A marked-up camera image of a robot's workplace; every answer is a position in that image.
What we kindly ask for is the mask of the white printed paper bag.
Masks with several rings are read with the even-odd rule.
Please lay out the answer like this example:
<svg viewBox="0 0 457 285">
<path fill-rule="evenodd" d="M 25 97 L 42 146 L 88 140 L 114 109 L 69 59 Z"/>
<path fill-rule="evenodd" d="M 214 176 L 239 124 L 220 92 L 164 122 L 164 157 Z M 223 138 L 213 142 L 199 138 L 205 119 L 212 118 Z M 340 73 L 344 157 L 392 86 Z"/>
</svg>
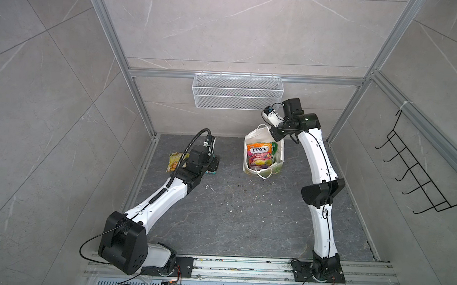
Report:
<svg viewBox="0 0 457 285">
<path fill-rule="evenodd" d="M 269 179 L 280 173 L 285 161 L 284 140 L 275 141 L 270 127 L 260 124 L 244 138 L 243 172 Z"/>
</svg>

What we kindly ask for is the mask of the yellow chips snack bag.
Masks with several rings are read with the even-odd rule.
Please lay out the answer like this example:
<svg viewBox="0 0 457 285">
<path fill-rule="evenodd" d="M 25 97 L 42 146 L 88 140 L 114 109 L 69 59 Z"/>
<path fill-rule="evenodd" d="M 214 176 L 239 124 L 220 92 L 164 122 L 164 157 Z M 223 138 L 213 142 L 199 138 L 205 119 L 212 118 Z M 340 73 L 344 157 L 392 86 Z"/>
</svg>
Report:
<svg viewBox="0 0 457 285">
<path fill-rule="evenodd" d="M 179 152 L 175 152 L 175 153 L 172 153 L 170 156 L 169 156 L 169 162 L 168 162 L 168 166 L 167 166 L 167 169 L 166 169 L 166 172 L 169 173 L 169 172 L 173 172 L 178 163 L 180 162 L 180 157 L 182 157 L 182 153 L 179 153 Z M 187 153 L 184 158 L 183 158 L 183 167 L 186 166 L 186 162 L 188 160 L 188 158 L 190 157 L 190 154 Z"/>
</svg>

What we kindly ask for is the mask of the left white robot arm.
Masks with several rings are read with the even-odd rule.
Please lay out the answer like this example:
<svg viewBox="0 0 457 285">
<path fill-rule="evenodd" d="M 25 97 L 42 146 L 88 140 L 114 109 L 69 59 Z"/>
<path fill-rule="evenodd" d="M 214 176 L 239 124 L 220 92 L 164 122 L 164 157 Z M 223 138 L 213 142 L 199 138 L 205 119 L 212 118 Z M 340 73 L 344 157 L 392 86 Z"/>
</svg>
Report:
<svg viewBox="0 0 457 285">
<path fill-rule="evenodd" d="M 141 268 L 171 274 L 176 266 L 176 251 L 160 243 L 150 244 L 147 235 L 160 217 L 201 183 L 206 172 L 215 172 L 218 166 L 212 144 L 195 146 L 176 173 L 153 195 L 125 213 L 115 211 L 109 215 L 98 255 L 128 275 Z"/>
</svg>

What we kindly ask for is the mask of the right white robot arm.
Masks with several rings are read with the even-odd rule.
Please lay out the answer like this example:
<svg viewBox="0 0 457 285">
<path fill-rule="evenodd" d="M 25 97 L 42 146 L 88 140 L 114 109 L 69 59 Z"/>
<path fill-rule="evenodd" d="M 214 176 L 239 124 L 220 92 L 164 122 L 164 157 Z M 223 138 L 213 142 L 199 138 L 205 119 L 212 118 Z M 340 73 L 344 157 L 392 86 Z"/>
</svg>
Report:
<svg viewBox="0 0 457 285">
<path fill-rule="evenodd" d="M 301 189 L 303 201 L 308 205 L 313 221 L 314 248 L 311 273 L 313 279 L 325 282 L 340 272 L 340 256 L 334 240 L 332 208 L 334 197 L 345 187 L 345 181 L 333 169 L 321 131 L 321 123 L 314 113 L 305 113 L 300 99 L 288 99 L 280 103 L 281 117 L 274 105 L 266 107 L 262 118 L 271 125 L 270 133 L 275 141 L 290 137 L 302 145 L 312 175 L 312 184 Z"/>
</svg>

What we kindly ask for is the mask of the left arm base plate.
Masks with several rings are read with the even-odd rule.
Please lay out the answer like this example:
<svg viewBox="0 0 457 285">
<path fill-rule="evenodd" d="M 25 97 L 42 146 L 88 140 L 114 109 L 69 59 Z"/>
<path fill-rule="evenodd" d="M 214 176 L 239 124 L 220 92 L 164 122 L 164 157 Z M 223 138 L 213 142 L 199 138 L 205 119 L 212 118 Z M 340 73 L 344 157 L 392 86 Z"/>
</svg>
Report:
<svg viewBox="0 0 457 285">
<path fill-rule="evenodd" d="M 192 257 L 176 256 L 171 257 L 168 263 L 162 267 L 142 267 L 140 271 L 143 275 L 152 275 L 159 277 L 182 277 L 190 278 L 194 267 L 195 259 Z"/>
</svg>

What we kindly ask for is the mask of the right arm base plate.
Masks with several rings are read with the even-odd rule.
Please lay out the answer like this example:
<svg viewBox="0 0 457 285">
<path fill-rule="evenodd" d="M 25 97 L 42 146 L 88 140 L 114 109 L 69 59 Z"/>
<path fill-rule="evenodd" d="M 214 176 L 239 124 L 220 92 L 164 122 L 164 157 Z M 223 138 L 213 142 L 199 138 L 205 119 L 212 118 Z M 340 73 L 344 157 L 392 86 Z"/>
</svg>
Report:
<svg viewBox="0 0 457 285">
<path fill-rule="evenodd" d="M 339 283 L 346 282 L 340 262 L 334 258 L 305 262 L 291 260 L 290 265 L 296 282 Z"/>
</svg>

